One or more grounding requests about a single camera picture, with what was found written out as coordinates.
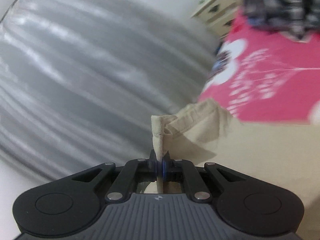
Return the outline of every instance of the shiny gray fabric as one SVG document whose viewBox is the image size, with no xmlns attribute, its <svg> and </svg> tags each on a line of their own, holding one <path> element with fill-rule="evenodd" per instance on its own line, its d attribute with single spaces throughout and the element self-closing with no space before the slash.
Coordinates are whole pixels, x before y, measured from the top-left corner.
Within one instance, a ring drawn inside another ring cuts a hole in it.
<svg viewBox="0 0 320 240">
<path fill-rule="evenodd" d="M 148 157 L 151 115 L 196 100 L 214 58 L 128 0 L 18 0 L 0 23 L 3 159 L 46 179 Z"/>
</svg>

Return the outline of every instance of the bed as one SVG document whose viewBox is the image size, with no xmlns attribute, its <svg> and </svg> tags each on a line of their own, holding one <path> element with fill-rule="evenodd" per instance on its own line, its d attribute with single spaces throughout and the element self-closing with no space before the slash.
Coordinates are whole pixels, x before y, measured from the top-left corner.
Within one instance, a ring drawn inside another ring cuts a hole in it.
<svg viewBox="0 0 320 240">
<path fill-rule="evenodd" d="M 252 28 L 239 9 L 199 101 L 214 98 L 249 122 L 320 121 L 320 35 L 296 42 Z"/>
</svg>

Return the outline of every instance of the beige surface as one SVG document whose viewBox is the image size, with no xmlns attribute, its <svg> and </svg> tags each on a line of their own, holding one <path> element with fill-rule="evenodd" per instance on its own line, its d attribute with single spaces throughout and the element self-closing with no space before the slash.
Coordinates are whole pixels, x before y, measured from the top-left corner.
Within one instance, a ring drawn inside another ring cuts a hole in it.
<svg viewBox="0 0 320 240">
<path fill-rule="evenodd" d="M 216 162 L 291 190 L 305 205 L 298 234 L 320 238 L 320 126 L 241 123 L 212 99 L 151 120 L 158 160 L 169 150 L 172 159 Z"/>
</svg>

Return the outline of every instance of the silver screw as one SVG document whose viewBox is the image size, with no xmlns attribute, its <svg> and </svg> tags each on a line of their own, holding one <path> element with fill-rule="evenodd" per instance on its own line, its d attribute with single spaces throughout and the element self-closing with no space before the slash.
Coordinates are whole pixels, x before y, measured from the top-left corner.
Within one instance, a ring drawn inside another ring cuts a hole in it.
<svg viewBox="0 0 320 240">
<path fill-rule="evenodd" d="M 210 197 L 210 194 L 208 192 L 199 191 L 195 194 L 195 198 L 199 200 L 205 200 Z"/>
<path fill-rule="evenodd" d="M 123 197 L 120 192 L 111 192 L 107 195 L 107 198 L 110 200 L 119 200 Z"/>
</svg>

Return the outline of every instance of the white logo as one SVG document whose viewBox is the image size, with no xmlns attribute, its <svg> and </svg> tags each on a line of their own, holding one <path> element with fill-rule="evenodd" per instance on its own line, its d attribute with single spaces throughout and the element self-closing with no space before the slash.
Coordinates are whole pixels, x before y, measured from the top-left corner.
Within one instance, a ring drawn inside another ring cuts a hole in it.
<svg viewBox="0 0 320 240">
<path fill-rule="evenodd" d="M 161 200 L 163 199 L 163 197 L 161 197 L 160 195 L 158 195 L 157 197 L 155 197 L 156 200 Z"/>
</svg>

